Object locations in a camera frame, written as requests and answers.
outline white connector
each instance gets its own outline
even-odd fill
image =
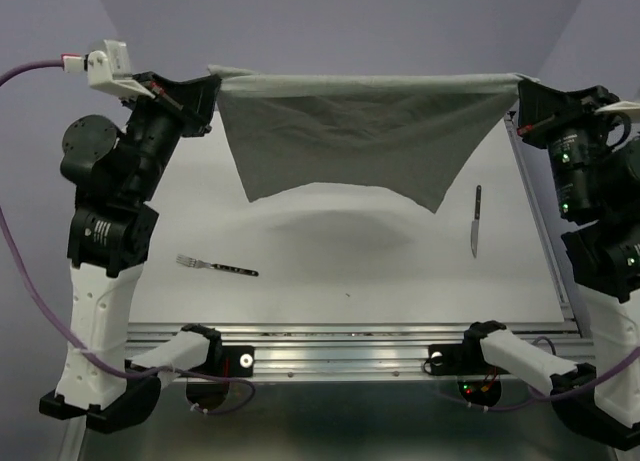
[[[89,87],[120,99],[155,94],[133,79],[126,43],[105,39],[93,46],[87,56]]]
[[[80,54],[63,54],[60,56],[64,63],[65,73],[84,73],[86,71],[86,56]]]

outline gray wall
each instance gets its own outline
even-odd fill
[[[0,0],[0,71],[63,52],[83,52],[115,35],[99,0]],[[115,99],[93,93],[86,78],[62,70],[25,74],[0,89],[0,204],[36,285],[68,321],[71,287],[66,237],[73,190],[58,172],[61,139],[75,119],[119,115]],[[38,414],[53,389],[65,344],[36,310],[8,249],[0,242],[0,459],[57,459],[65,423]]]
[[[535,73],[580,0],[102,0],[139,67]]]
[[[601,84],[623,99],[640,87],[640,9],[638,0],[582,0],[538,76],[557,89]],[[552,235],[569,296],[576,288],[560,234],[576,228],[560,218],[546,152],[525,146],[534,189]]]

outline knife handle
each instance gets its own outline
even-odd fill
[[[478,185],[476,187],[476,208],[473,213],[473,219],[480,219],[480,204],[482,202],[482,186]]]

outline gray cloth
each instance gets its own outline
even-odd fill
[[[218,107],[249,201],[341,183],[388,188],[434,213],[523,78],[209,71],[223,79]]]

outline cable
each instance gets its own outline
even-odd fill
[[[482,380],[482,384],[486,383],[489,380],[489,376],[491,376],[493,374],[493,377],[495,378],[496,375],[498,374],[498,368],[496,368],[495,366],[493,366],[493,369],[489,370],[489,372],[487,373],[487,375],[484,377],[484,379]]]
[[[27,71],[32,71],[41,68],[63,68],[64,63],[60,60],[47,60],[47,61],[37,61],[34,63],[28,63],[20,65],[14,69],[11,69],[0,76],[0,87],[6,84],[12,78],[18,76],[19,74],[26,73]],[[200,378],[206,381],[212,381],[215,383],[238,383],[244,384],[248,386],[251,390],[250,394],[247,398],[241,402],[239,405],[234,406],[233,408],[229,408],[227,410],[222,410],[222,412],[213,411],[209,414],[227,414],[233,411],[236,411],[242,407],[244,407],[249,401],[253,399],[256,394],[255,385],[243,378],[222,378],[218,376],[209,376],[206,374],[195,373],[193,371],[183,370],[183,369],[174,369],[171,366],[157,366],[154,368],[147,369],[145,371],[140,372],[125,372],[120,371],[112,366],[109,366],[107,363],[98,358],[95,354],[88,352],[85,344],[55,315],[55,313],[49,308],[47,303],[42,299],[40,293],[36,289],[33,284],[33,280],[27,271],[27,268],[24,264],[24,260],[22,259],[22,255],[20,254],[20,250],[16,245],[15,240],[13,239],[13,235],[9,229],[9,225],[7,224],[7,220],[4,216],[4,212],[2,210],[2,206],[0,206],[0,230],[2,230],[2,234],[4,235],[4,239],[7,242],[7,246],[9,247],[9,251],[11,252],[11,257],[18,269],[18,273],[22,278],[22,282],[31,296],[31,299],[34,301],[40,312],[44,315],[44,317],[49,321],[53,327],[62,335],[64,338],[76,349],[78,349],[82,355],[88,359],[94,366],[101,369],[107,374],[115,376],[117,378],[122,379],[142,379],[147,378],[149,376],[155,376],[160,372],[175,372],[182,376],[188,376],[192,378]]]
[[[489,376],[486,376],[486,377],[484,378],[483,383],[486,383],[488,378],[489,378]],[[485,386],[482,386],[482,387],[480,388],[480,390],[481,390],[483,393],[486,393],[486,392],[487,392],[487,391],[489,391],[489,390],[491,389],[491,387],[495,384],[495,382],[496,382],[496,380],[497,380],[497,379],[498,379],[498,368],[494,366],[494,367],[493,367],[493,378],[491,379],[491,382],[489,382],[489,384],[487,384],[487,385],[485,385]]]
[[[62,61],[62,59],[49,59],[45,61],[36,61],[34,63],[21,64],[20,66],[16,66],[15,68],[10,69],[2,76],[0,76],[0,86],[5,84],[10,79],[15,78],[19,74],[42,68],[64,68],[64,62]]]
[[[596,386],[601,385],[602,383],[609,381],[614,376],[617,376],[622,371],[631,366],[638,358],[640,358],[640,346],[635,348],[631,353],[627,355],[622,361],[616,364],[609,371],[601,374],[597,378],[589,381],[587,384],[584,384],[578,388],[574,388],[570,391],[566,391],[564,393],[552,394],[550,396],[545,396],[534,388],[531,388],[531,395],[536,399],[536,401],[545,401],[545,402],[553,402],[553,401],[562,401],[563,399],[573,398],[574,396],[580,396],[581,394],[585,394],[592,389],[595,389]]]
[[[540,344],[541,341],[544,341],[549,345],[549,347],[551,348],[551,354],[553,354],[554,356],[558,355],[558,351],[556,350],[556,345],[553,344],[553,341],[551,341],[551,339],[548,338],[547,336],[538,336],[536,339],[531,341],[531,344],[533,344],[534,346],[537,346],[538,344]]]

